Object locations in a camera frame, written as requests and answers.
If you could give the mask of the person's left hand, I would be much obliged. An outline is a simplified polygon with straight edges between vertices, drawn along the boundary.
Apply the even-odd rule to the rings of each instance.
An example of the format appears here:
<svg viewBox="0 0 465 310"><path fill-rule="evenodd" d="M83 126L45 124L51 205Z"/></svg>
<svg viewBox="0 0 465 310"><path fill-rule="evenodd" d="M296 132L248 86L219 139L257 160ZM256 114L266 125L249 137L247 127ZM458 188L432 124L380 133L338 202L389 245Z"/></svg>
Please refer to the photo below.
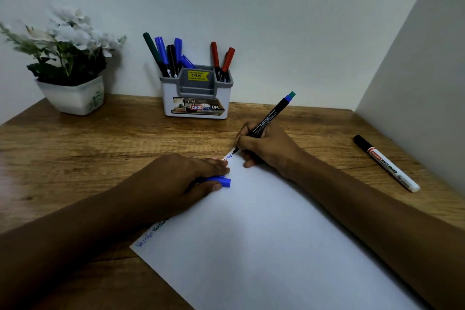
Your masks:
<svg viewBox="0 0 465 310"><path fill-rule="evenodd" d="M129 228L135 228L183 213L191 207L185 206L185 194L197 184L196 179L229 172L224 160L176 153L160 156L115 187L124 221Z"/></svg>

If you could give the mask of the person's right hand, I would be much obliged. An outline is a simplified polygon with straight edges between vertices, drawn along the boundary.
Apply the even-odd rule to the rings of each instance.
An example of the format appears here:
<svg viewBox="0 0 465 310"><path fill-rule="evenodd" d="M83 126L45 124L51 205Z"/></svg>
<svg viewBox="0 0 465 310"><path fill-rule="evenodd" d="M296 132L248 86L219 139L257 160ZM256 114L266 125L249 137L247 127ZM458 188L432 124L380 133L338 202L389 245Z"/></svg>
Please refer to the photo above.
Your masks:
<svg viewBox="0 0 465 310"><path fill-rule="evenodd" d="M291 179L307 153L276 123L270 123L259 138L260 154L266 163L283 177Z"/></svg>

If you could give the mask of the blue pen cap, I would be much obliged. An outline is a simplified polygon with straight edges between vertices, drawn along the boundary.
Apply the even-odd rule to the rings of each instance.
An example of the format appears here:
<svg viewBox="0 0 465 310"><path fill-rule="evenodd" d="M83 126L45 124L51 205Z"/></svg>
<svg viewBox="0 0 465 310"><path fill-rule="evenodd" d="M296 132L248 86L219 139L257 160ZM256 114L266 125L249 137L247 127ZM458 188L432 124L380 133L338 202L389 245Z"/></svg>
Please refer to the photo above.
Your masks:
<svg viewBox="0 0 465 310"><path fill-rule="evenodd" d="M201 184L201 183L207 182L207 181L218 182L224 188L229 188L231 186L231 179L226 178L224 176L212 176L212 177L208 177L208 178L198 178L198 179L196 179L197 184Z"/></svg>

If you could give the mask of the black pen with blue end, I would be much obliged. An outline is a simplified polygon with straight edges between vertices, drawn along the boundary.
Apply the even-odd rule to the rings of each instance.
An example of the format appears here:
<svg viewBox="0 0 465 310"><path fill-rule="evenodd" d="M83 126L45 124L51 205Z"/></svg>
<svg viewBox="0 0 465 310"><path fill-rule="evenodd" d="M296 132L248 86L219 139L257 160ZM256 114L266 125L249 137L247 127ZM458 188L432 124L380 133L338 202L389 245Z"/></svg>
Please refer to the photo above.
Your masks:
<svg viewBox="0 0 465 310"><path fill-rule="evenodd" d="M282 110L287 107L287 105L294 98L295 93L291 91L286 95L258 124L253 125L251 129L247 129L247 136L254 138L261 138L266 127L271 123L276 116L282 112Z"/></svg>

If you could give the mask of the white paper sheet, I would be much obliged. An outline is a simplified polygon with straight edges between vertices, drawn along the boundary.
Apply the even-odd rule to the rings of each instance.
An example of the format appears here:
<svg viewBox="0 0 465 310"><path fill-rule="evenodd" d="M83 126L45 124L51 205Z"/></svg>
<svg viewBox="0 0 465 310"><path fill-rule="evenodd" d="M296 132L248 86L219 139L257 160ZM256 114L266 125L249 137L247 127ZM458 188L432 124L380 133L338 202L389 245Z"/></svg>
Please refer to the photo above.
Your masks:
<svg viewBox="0 0 465 310"><path fill-rule="evenodd" d="M228 159L229 188L131 249L195 310L427 310L352 233L265 165Z"/></svg>

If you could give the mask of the person's right forearm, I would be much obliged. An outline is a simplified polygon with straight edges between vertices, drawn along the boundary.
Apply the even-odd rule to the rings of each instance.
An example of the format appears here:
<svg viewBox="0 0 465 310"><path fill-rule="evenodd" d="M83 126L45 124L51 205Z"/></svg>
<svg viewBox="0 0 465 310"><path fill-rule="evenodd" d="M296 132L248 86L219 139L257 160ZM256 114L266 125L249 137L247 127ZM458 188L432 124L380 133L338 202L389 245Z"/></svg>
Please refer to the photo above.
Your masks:
<svg viewBox="0 0 465 310"><path fill-rule="evenodd" d="M465 231L301 153L286 177L436 310L465 310Z"/></svg>

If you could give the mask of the person's left forearm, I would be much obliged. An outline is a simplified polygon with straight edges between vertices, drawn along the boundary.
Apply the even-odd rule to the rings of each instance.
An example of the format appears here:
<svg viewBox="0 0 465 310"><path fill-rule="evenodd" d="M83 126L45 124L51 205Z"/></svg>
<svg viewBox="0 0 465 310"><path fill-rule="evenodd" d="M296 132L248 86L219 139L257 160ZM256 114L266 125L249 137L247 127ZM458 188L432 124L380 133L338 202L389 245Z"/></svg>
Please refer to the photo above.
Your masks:
<svg viewBox="0 0 465 310"><path fill-rule="evenodd" d="M0 234L0 310L12 309L99 243L141 224L153 190L123 182Z"/></svg>

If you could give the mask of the white and grey pen holder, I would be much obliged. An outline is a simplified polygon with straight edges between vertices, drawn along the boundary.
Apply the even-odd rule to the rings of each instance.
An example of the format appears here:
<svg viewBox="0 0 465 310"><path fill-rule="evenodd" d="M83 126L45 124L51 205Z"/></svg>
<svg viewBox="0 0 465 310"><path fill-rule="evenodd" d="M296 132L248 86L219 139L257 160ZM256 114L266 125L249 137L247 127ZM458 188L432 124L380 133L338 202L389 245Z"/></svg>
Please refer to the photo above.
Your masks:
<svg viewBox="0 0 465 310"><path fill-rule="evenodd" d="M182 67L177 77L159 77L164 113L171 117L226 119L234 84L231 72L227 80L217 80L214 67Z"/></svg>

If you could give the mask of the red pen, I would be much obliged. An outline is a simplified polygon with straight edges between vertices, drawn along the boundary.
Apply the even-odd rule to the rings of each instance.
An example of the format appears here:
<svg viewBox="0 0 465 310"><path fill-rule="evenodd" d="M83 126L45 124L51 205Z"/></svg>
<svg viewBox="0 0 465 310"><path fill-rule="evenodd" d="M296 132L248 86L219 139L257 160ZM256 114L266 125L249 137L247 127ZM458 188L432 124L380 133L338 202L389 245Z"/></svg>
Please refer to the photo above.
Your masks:
<svg viewBox="0 0 465 310"><path fill-rule="evenodd" d="M231 65L233 56L235 54L235 48L230 47L225 54L223 66L220 68L220 73L219 73L219 81L223 83L227 83L230 80L229 76L229 67Z"/></svg>
<svg viewBox="0 0 465 310"><path fill-rule="evenodd" d="M221 69L219 66L220 64L219 64L218 48L217 48L216 42L211 43L211 53L212 53L213 67L214 67L216 79L217 81L220 81L221 80Z"/></svg>

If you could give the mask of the green pen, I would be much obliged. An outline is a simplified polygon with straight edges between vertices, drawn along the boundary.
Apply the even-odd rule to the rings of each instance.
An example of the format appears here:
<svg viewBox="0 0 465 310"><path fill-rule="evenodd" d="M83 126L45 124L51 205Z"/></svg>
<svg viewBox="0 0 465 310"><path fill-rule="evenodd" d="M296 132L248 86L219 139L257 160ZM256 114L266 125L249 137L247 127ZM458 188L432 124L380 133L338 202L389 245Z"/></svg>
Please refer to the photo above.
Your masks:
<svg viewBox="0 0 465 310"><path fill-rule="evenodd" d="M170 78L171 77L171 73L170 73L170 70L168 69L167 65L163 62L163 59L153 41L153 39L151 38L151 36L149 35L148 32L144 32L143 33L143 38L148 46L148 49L150 50L158 68L160 69L160 72L162 74L163 77L166 77L166 78Z"/></svg>

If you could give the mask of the white marker with black cap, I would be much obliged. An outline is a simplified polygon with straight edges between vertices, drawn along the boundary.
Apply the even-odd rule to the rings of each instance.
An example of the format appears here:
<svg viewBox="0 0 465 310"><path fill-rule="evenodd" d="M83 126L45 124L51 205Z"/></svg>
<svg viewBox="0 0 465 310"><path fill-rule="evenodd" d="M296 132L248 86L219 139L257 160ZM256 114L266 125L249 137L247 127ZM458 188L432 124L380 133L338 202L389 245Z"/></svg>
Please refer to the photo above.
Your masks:
<svg viewBox="0 0 465 310"><path fill-rule="evenodd" d="M397 167L391 160L384 156L378 149L366 141L361 135L353 137L353 142L382 168L384 168L395 180L412 193L421 190L421 187L414 182L405 172Z"/></svg>

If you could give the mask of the white flowers in white pot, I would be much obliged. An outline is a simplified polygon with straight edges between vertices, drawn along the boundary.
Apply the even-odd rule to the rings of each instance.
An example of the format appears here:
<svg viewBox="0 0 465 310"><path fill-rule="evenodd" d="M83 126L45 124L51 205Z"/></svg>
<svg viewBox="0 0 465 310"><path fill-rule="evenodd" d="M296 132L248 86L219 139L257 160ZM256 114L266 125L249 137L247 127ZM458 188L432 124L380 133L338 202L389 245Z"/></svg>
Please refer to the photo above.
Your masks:
<svg viewBox="0 0 465 310"><path fill-rule="evenodd" d="M95 29L75 7L51 7L46 29L23 24L19 31L0 21L0 34L17 52L33 57L27 65L45 98L59 112L86 116L104 103L102 72L126 36Z"/></svg>

